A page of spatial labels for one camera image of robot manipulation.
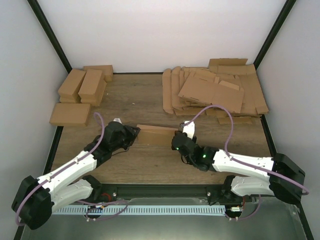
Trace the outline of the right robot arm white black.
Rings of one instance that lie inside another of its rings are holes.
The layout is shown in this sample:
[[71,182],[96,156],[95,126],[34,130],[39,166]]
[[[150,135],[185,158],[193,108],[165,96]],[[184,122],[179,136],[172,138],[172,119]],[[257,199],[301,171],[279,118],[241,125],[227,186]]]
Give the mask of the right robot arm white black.
[[252,157],[227,153],[223,149],[199,146],[195,138],[177,131],[171,148],[178,151],[185,164],[200,171],[233,173],[222,188],[223,198],[229,202],[249,195],[274,196],[288,204],[298,204],[305,190],[305,172],[288,156],[277,153],[273,157]]

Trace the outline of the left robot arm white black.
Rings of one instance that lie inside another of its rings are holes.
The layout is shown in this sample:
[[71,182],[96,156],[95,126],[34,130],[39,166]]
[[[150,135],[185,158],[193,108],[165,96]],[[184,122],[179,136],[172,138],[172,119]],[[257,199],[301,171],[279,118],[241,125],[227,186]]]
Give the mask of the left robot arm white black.
[[16,224],[36,230],[53,213],[74,202],[86,199],[97,202],[102,196],[101,183],[89,172],[108,161],[117,150],[128,150],[140,130],[111,121],[69,162],[37,178],[31,175],[24,178],[11,205]]

